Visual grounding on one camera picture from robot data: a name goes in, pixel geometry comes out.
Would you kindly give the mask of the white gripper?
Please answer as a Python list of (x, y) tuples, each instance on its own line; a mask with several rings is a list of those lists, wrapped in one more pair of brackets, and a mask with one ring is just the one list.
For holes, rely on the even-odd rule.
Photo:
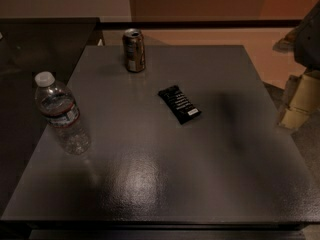
[[(273, 45), (281, 53), (294, 51), (298, 29), (294, 28)], [(320, 71), (306, 70), (300, 76), (291, 75), (286, 82), (279, 108), (278, 125), (299, 129), (320, 107)]]

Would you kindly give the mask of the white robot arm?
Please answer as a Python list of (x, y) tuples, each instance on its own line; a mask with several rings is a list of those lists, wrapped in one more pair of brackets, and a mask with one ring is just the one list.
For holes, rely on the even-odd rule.
[(287, 80), (278, 119), (279, 126), (299, 129), (320, 107), (320, 1), (273, 49), (292, 52), (294, 60), (305, 67), (300, 76)]

